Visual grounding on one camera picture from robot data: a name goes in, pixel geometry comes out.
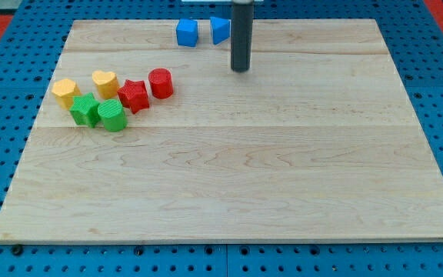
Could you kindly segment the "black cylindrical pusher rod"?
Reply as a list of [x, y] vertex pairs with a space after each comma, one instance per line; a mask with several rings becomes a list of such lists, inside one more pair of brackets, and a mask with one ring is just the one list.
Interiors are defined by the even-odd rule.
[[232, 1], [231, 70], [234, 72], [246, 72], [250, 69], [253, 16], [253, 0]]

